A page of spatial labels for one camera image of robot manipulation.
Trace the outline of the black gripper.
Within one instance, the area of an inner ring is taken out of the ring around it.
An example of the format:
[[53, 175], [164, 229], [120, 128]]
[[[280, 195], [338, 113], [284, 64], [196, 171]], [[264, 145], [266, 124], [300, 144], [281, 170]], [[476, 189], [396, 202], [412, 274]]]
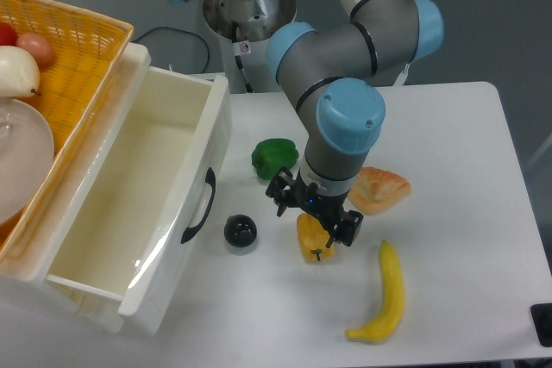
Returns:
[[277, 205], [277, 216], [287, 208], [298, 208], [318, 219], [329, 230], [328, 246], [351, 246], [360, 231], [363, 214], [343, 208], [348, 190], [325, 190], [316, 181], [307, 184], [300, 174], [293, 177], [282, 166], [267, 186], [266, 195]]

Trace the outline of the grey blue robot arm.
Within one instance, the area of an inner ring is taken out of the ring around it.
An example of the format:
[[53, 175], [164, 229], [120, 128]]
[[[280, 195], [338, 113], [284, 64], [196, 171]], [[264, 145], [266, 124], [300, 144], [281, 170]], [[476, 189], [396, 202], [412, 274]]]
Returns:
[[350, 245], [363, 216], [343, 204], [386, 114], [367, 81], [436, 51], [440, 10], [431, 0], [341, 0], [348, 23], [321, 34], [297, 20], [295, 0], [202, 1], [231, 91], [278, 86], [307, 131], [298, 172], [280, 166], [270, 173], [267, 195], [279, 211], [314, 216], [330, 242]]

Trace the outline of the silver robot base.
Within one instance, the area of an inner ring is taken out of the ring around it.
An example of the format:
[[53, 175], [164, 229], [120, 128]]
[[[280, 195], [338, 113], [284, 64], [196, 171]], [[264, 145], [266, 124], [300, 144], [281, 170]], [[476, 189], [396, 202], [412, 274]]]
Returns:
[[295, 20], [296, 0], [204, 0], [203, 12], [219, 41], [229, 91], [280, 91], [266, 49], [272, 35]]

